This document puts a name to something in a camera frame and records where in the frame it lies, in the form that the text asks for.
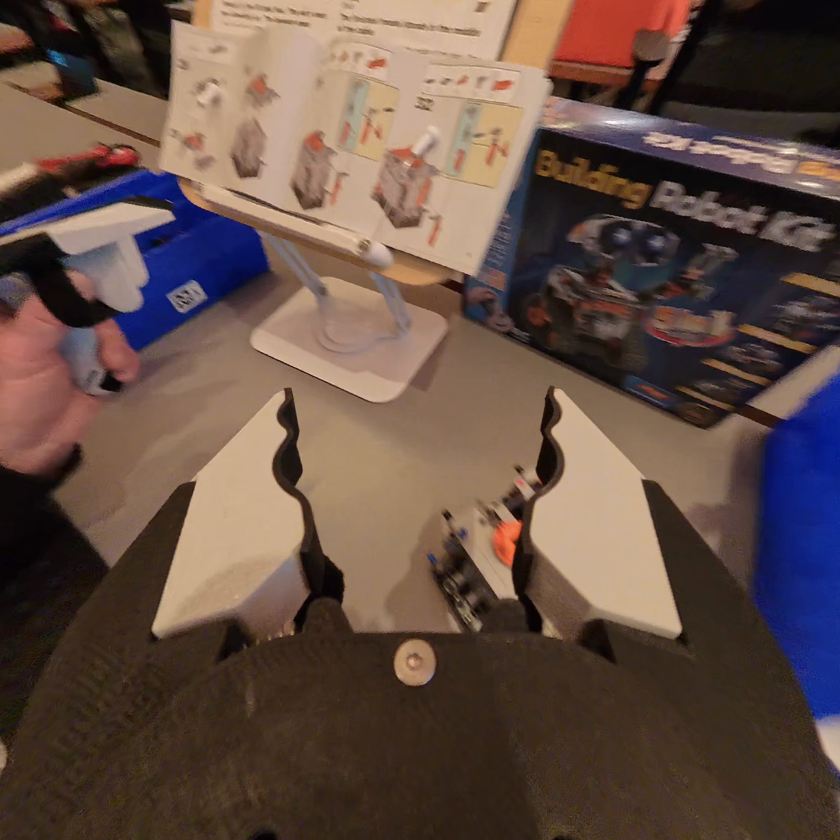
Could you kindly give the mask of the blue storage bin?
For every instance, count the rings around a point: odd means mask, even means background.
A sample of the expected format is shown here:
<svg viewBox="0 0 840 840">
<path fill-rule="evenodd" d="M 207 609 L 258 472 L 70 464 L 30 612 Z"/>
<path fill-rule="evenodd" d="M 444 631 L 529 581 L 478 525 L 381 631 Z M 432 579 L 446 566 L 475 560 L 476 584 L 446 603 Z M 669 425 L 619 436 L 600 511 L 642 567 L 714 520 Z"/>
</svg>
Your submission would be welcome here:
<svg viewBox="0 0 840 840">
<path fill-rule="evenodd" d="M 752 596 L 839 771 L 839 376 L 766 438 Z"/>
</svg>

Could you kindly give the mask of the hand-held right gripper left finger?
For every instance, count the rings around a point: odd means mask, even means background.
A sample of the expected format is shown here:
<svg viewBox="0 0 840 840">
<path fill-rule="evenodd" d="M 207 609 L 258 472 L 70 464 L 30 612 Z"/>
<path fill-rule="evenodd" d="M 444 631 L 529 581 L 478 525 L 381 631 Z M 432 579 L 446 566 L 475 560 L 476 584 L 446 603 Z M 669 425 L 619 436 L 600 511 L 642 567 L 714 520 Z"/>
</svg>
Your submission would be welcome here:
<svg viewBox="0 0 840 840">
<path fill-rule="evenodd" d="M 196 474 L 151 626 L 155 638 L 223 622 L 263 642 L 300 630 L 313 601 L 343 601 L 343 573 L 324 552 L 298 486 L 299 436 L 286 388 Z"/>
</svg>

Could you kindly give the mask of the dark blue robot kit box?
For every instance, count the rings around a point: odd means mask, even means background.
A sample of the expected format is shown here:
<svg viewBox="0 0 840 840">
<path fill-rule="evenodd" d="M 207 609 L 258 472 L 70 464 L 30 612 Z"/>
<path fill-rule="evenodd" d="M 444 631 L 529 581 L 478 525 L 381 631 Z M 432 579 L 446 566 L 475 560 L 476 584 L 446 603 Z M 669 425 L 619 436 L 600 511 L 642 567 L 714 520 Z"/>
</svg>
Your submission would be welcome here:
<svg viewBox="0 0 840 840">
<path fill-rule="evenodd" d="M 838 150 L 550 97 L 465 317 L 697 427 L 838 345 Z"/>
</svg>

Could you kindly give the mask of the building instruction booklet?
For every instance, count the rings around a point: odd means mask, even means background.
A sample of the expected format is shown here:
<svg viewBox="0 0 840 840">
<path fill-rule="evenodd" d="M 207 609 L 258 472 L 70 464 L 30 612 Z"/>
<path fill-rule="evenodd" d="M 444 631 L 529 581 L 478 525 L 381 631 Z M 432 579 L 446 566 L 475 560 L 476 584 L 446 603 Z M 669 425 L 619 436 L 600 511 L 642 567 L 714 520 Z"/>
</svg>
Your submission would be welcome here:
<svg viewBox="0 0 840 840">
<path fill-rule="evenodd" d="M 174 22 L 161 168 L 473 274 L 549 94 L 499 61 L 516 2 L 211 2 Z"/>
</svg>

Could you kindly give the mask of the white and wooden book stand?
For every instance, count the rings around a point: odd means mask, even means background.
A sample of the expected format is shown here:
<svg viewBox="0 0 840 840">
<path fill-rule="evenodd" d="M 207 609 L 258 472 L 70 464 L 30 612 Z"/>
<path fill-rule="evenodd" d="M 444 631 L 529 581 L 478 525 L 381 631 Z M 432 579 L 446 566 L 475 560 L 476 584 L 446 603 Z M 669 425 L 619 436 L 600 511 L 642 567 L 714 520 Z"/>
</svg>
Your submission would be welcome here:
<svg viewBox="0 0 840 840">
<path fill-rule="evenodd" d="M 191 23 L 209 24 L 210 3 L 195 2 Z M 516 3 L 499 61 L 544 70 L 550 94 L 549 66 L 571 2 Z M 263 218 L 257 213 L 265 206 L 213 202 L 201 186 L 177 179 L 195 205 L 253 228 L 303 287 L 253 330 L 251 346 L 370 403 L 403 394 L 448 330 L 443 316 L 406 303 L 402 287 L 477 273 L 371 246 L 300 217 Z"/>
</svg>

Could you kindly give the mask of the blue plastic parts bin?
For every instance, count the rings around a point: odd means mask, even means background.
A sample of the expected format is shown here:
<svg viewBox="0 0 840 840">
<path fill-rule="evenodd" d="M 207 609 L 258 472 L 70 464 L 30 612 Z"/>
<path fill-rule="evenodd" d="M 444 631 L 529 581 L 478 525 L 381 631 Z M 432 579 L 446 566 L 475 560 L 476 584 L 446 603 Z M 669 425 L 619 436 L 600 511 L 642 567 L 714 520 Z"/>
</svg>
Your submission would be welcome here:
<svg viewBox="0 0 840 840">
<path fill-rule="evenodd" d="M 149 271 L 143 307 L 117 318 L 134 350 L 141 350 L 268 270 L 266 254 L 251 227 L 191 203 L 170 174 L 148 170 L 103 182 L 78 196 L 23 216 L 2 214 L 2 235 L 79 214 L 132 196 L 172 205 L 175 220 L 137 237 Z"/>
</svg>

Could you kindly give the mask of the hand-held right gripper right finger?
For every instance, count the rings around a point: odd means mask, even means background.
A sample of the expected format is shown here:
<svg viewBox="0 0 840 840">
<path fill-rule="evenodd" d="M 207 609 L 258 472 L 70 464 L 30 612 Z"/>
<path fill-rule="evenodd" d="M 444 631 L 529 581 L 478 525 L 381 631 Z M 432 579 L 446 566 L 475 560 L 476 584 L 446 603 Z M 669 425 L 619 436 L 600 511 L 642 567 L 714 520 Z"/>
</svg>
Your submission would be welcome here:
<svg viewBox="0 0 840 840">
<path fill-rule="evenodd" d="M 642 473 L 559 387 L 544 398 L 540 435 L 539 487 L 512 562 L 517 597 L 565 641 L 594 622 L 676 640 L 683 626 Z"/>
</svg>

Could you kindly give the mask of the person's left forearm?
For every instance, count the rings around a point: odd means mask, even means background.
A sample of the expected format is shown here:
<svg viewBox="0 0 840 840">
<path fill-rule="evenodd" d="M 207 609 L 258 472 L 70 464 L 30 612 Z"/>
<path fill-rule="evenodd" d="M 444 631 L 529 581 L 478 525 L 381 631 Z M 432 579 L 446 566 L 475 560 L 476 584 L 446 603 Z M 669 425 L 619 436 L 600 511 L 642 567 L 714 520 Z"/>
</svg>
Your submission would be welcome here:
<svg viewBox="0 0 840 840">
<path fill-rule="evenodd" d="M 49 509 L 51 497 L 76 471 L 82 447 L 74 444 L 58 466 L 44 474 L 22 473 L 1 467 L 1 547 L 10 549 L 37 530 Z"/>
</svg>

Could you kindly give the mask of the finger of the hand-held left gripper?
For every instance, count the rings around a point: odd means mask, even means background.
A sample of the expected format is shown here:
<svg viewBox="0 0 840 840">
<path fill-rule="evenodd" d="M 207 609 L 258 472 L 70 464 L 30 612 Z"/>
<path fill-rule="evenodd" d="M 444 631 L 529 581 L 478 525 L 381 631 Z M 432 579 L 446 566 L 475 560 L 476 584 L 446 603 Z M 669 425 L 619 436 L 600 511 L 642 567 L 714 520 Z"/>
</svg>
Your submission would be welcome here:
<svg viewBox="0 0 840 840">
<path fill-rule="evenodd" d="M 97 298 L 116 312 L 143 305 L 149 272 L 137 237 L 175 221 L 170 204 L 139 199 L 111 204 L 45 226 L 65 267 L 92 282 Z"/>
</svg>

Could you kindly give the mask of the person's left hand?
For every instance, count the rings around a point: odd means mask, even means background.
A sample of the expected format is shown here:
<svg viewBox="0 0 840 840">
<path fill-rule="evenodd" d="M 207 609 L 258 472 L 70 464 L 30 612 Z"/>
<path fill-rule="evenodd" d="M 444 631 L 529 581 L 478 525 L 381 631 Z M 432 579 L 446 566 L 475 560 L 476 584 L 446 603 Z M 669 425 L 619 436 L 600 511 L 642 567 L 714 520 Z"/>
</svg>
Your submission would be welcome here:
<svg viewBox="0 0 840 840">
<path fill-rule="evenodd" d="M 1 462 L 30 476 L 58 474 L 106 405 L 80 390 L 60 354 L 68 327 L 36 296 L 1 329 Z"/>
</svg>

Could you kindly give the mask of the grey and orange block model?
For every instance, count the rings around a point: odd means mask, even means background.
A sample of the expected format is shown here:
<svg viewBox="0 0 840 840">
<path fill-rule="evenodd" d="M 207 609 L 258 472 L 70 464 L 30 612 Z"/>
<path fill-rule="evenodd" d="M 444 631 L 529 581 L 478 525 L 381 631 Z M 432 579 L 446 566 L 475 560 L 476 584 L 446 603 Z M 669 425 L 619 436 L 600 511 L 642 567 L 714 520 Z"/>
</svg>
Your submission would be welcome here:
<svg viewBox="0 0 840 840">
<path fill-rule="evenodd" d="M 514 466 L 515 477 L 494 500 L 441 513 L 440 548 L 427 555 L 450 612 L 465 631 L 478 634 L 500 601 L 516 597 L 512 565 L 528 501 L 542 487 L 535 468 Z"/>
</svg>

